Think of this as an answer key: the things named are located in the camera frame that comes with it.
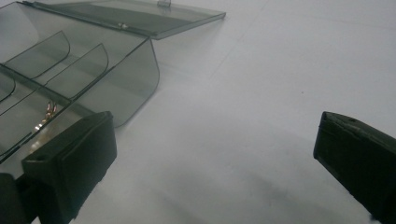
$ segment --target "glass shelf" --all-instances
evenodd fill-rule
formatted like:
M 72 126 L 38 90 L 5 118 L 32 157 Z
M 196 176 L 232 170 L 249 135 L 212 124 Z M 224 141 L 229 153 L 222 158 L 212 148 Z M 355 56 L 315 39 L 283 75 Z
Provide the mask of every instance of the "glass shelf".
M 59 2 L 44 0 L 36 1 L 33 5 L 109 28 L 150 36 L 152 39 L 176 35 L 225 16 L 225 12 L 198 7 L 177 4 L 163 7 L 156 1 L 109 0 L 61 4 Z
M 135 0 L 1 7 L 0 163 L 92 113 L 110 111 L 121 126 L 158 86 L 151 39 L 224 16 Z
M 43 130 L 67 113 L 83 118 L 111 111 L 119 115 L 118 124 L 124 123 L 158 85 L 159 70 L 149 37 L 22 3 L 0 8 L 0 17 L 0 28 L 6 30 L 0 34 L 0 162 L 32 138 L 51 135 L 53 131 Z M 128 98 L 131 95 L 139 95 L 133 106 L 128 105 L 134 101 Z M 43 122 L 49 102 L 57 105 L 56 113 Z M 37 131 L 38 124 L 43 127 Z

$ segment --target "white floor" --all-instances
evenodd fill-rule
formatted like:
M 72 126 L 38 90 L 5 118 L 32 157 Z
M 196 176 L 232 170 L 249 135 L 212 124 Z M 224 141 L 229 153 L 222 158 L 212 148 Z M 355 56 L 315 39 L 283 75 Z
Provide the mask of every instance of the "white floor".
M 312 152 L 323 111 L 396 137 L 396 1 L 174 0 L 223 21 L 154 42 L 89 223 L 372 223 Z

